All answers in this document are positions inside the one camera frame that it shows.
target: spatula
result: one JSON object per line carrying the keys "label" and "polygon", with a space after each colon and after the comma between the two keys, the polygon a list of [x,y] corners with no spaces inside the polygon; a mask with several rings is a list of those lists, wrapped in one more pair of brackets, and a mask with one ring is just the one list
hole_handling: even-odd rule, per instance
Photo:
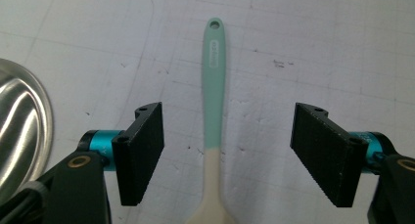
{"label": "spatula", "polygon": [[204,95],[204,195],[187,224],[234,224],[220,195],[220,146],[226,69],[225,31],[218,18],[205,29],[202,70]]}

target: stainless steel bowl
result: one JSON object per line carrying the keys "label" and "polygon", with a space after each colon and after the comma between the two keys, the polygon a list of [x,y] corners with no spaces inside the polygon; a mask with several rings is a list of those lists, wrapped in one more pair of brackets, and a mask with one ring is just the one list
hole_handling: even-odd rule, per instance
{"label": "stainless steel bowl", "polygon": [[52,123],[39,81],[24,67],[0,59],[0,204],[43,172]]}

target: spatula handle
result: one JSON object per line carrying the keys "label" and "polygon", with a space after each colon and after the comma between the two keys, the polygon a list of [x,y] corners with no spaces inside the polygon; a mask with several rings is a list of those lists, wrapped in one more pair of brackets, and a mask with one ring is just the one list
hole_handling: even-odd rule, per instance
{"label": "spatula handle", "polygon": [[205,149],[215,149],[221,145],[226,72],[225,53],[223,23],[218,18],[210,19],[205,29],[202,74]]}

